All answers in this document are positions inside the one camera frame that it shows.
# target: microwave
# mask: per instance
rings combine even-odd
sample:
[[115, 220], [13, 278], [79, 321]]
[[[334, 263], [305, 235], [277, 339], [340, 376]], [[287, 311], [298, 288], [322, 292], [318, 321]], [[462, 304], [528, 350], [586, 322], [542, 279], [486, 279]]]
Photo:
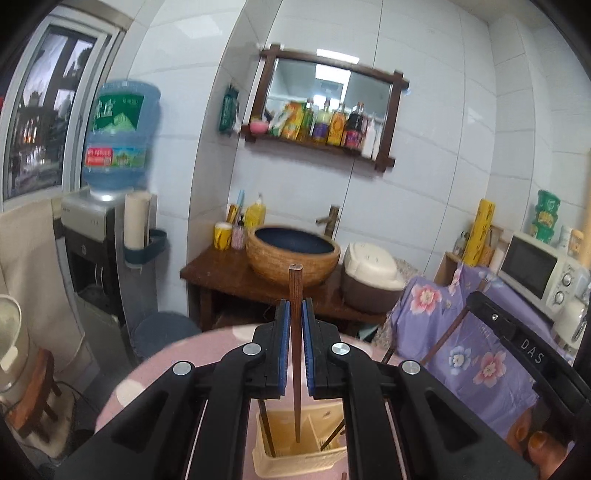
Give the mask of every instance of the microwave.
[[586, 278], [574, 258], [521, 232], [513, 234], [498, 275], [551, 320]]

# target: water bottle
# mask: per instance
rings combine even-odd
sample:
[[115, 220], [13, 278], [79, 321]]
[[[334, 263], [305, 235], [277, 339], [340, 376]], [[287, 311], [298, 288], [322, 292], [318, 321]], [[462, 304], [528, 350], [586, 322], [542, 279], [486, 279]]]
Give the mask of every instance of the water bottle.
[[149, 83], [116, 80], [101, 87], [84, 154], [83, 178], [92, 195], [127, 192], [144, 181], [159, 100]]

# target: bottle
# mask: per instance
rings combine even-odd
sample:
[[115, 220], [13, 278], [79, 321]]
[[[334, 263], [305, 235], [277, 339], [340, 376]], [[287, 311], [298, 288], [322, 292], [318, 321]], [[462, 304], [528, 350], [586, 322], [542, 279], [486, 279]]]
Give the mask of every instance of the bottle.
[[308, 98], [304, 107], [304, 118], [301, 121], [300, 131], [297, 134], [297, 141], [308, 140], [312, 133], [312, 124], [314, 122], [314, 100]]
[[329, 111], [330, 99], [326, 99], [324, 109], [318, 112], [314, 130], [312, 132], [312, 140], [318, 143], [326, 143], [326, 138], [329, 136], [330, 120], [332, 113]]
[[368, 128], [365, 132], [365, 136], [363, 138], [363, 144], [361, 147], [361, 156], [365, 158], [372, 158], [372, 153], [374, 151], [374, 144], [375, 144], [375, 120], [372, 117], [368, 123]]
[[345, 122], [347, 116], [345, 115], [345, 104], [341, 103], [339, 110], [333, 113], [332, 120], [330, 121], [329, 136], [326, 141], [329, 145], [340, 145], [343, 138], [343, 132], [345, 131]]
[[254, 228], [265, 223], [265, 215], [267, 214], [267, 207], [262, 202], [262, 194], [259, 196], [255, 203], [250, 205], [246, 209], [244, 214], [244, 226], [246, 228]]
[[242, 250], [244, 248], [244, 215], [240, 215], [238, 223], [232, 227], [232, 248], [234, 250]]
[[363, 103], [359, 102], [357, 107], [349, 115], [343, 135], [343, 146], [351, 150], [361, 150], [363, 136], [367, 128], [367, 119], [363, 113]]

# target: purple cloth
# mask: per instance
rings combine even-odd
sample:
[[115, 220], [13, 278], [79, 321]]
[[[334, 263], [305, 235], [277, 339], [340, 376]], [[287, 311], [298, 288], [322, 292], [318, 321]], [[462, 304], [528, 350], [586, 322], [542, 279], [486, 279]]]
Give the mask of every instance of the purple cloth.
[[[448, 287], [422, 277], [408, 283], [389, 316], [397, 354], [404, 359], [423, 359], [486, 275], [490, 281], [484, 293], [560, 352], [549, 325], [500, 278], [485, 268], [459, 265]], [[530, 374], [471, 313], [426, 367], [503, 438], [537, 399]]]

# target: wooden chair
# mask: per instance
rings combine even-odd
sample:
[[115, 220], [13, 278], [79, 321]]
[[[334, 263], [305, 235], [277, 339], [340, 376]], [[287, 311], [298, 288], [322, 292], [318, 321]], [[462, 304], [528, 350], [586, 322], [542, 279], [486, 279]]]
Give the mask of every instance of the wooden chair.
[[10, 425], [22, 438], [35, 432], [44, 442], [50, 441], [48, 433], [41, 426], [41, 417], [45, 412], [52, 421], [58, 421], [56, 412], [47, 403], [50, 391], [58, 397], [61, 396], [61, 391], [53, 379], [53, 371], [53, 354], [40, 348], [31, 382], [21, 401], [7, 416]]

